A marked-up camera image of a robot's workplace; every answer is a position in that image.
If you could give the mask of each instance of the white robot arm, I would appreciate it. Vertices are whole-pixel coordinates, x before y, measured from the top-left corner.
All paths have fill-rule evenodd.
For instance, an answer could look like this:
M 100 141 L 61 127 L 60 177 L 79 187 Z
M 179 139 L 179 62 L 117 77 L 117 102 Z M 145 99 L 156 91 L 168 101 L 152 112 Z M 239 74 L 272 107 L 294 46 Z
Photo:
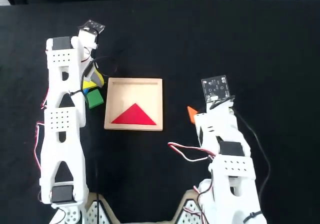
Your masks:
M 85 223 L 88 198 L 85 157 L 80 143 L 80 128 L 86 125 L 83 79 L 95 71 L 92 50 L 103 25 L 89 20 L 78 36 L 50 38 L 46 42 L 49 88 L 44 110 L 44 140 L 41 150 L 41 201 L 72 213 L 69 224 L 77 223 L 81 213 Z M 59 108 L 65 94 L 74 107 Z M 60 163 L 66 162 L 73 181 L 55 182 Z
M 209 224 L 266 224 L 259 204 L 250 147 L 238 130 L 225 76 L 202 80 L 206 113 L 194 116 L 201 148 L 216 154 L 211 180 L 198 189 L 199 207 Z

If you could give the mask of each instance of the mounting hole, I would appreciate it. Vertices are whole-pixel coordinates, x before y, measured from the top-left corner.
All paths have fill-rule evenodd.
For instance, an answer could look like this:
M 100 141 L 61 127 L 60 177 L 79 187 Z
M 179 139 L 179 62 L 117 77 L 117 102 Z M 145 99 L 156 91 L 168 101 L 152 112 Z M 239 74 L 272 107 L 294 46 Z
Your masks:
M 69 73 L 62 72 L 62 81 L 66 81 L 69 78 Z
M 59 132 L 59 141 L 61 143 L 63 143 L 66 140 L 67 136 L 66 136 L 66 132 Z

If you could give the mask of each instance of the wooden puzzle board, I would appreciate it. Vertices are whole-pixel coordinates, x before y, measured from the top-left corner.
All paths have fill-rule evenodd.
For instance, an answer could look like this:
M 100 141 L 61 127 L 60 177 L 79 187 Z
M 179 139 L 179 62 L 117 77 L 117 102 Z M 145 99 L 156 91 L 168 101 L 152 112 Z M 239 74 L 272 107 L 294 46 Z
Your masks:
M 109 78 L 105 129 L 162 131 L 162 79 Z

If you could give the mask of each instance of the black tablecloth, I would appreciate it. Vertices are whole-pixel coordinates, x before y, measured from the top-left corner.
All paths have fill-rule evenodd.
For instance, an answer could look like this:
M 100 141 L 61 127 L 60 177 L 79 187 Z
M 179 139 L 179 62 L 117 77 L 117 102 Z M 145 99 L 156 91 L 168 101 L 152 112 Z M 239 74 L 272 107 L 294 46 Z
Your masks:
M 316 223 L 320 117 L 320 0 L 121 0 L 0 7 L 1 220 L 48 223 L 37 201 L 35 122 L 48 86 L 46 39 L 76 35 L 88 19 L 106 25 L 97 56 L 116 59 L 116 77 L 163 78 L 163 132 L 106 131 L 105 106 L 81 129 L 87 184 L 121 222 L 170 220 L 185 190 L 209 177 L 168 141 L 197 145 L 186 107 L 200 108 L 200 80 L 225 74 L 235 106 L 256 130 L 271 178 L 262 197 L 270 223 Z M 101 62 L 101 70 L 110 67 Z M 101 90 L 106 96 L 106 87 Z M 252 134 L 257 187 L 267 173 Z M 188 152 L 191 157 L 199 153 Z M 94 179 L 97 159 L 98 187 Z

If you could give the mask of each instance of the red triangular puzzle piece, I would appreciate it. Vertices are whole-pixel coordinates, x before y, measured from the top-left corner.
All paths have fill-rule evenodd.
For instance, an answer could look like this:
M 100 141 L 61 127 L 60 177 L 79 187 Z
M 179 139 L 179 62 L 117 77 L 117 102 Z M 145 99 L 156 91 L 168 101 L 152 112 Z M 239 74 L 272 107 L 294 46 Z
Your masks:
M 156 125 L 156 123 L 135 103 L 112 121 L 116 124 Z

